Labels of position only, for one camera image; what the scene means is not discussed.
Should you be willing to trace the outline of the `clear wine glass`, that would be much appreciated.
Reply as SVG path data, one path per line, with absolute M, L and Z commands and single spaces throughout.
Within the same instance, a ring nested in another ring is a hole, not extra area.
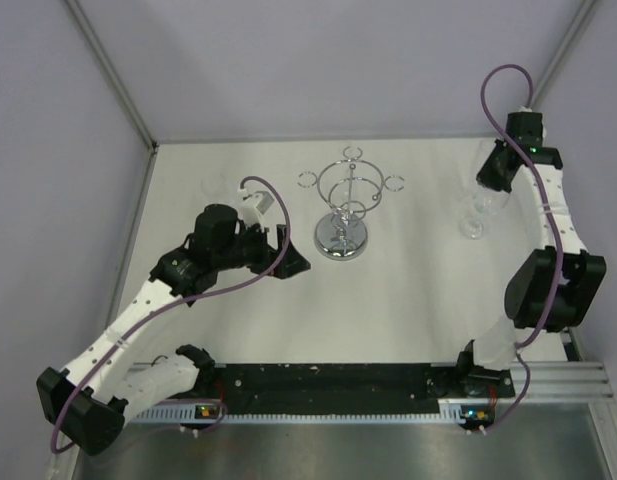
M 460 232 L 471 240 L 482 239 L 509 199 L 510 193 L 505 190 L 496 191 L 476 184 L 464 199 L 458 223 Z
M 210 204 L 227 204 L 230 192 L 227 180 L 221 173 L 206 175 L 201 180 L 201 191 Z

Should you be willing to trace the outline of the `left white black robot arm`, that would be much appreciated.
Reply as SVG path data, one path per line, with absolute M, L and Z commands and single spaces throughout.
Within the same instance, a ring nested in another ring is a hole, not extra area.
M 95 456 L 107 450 L 139 413 L 180 393 L 204 396 L 214 387 L 214 362 L 183 345 L 142 374 L 131 374 L 137 356 L 186 309 L 220 295 L 220 273 L 248 269 L 253 279 L 285 280 L 310 270 L 290 240 L 288 224 L 276 227 L 278 244 L 255 208 L 245 214 L 212 204 L 177 248 L 162 255 L 138 294 L 81 355 L 62 369 L 46 368 L 36 380 L 44 417 L 72 445 Z

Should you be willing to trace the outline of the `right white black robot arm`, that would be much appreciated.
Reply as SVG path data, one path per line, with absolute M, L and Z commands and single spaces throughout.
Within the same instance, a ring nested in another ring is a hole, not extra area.
M 478 238 L 508 200 L 519 203 L 530 252 L 504 291 L 504 316 L 459 354 L 454 380 L 475 396 L 499 381 L 517 354 L 543 333 L 581 324 L 607 265 L 579 237 L 563 187 L 559 151 L 544 144 L 543 117 L 523 108 L 508 115 L 505 135 L 476 174 L 464 232 Z

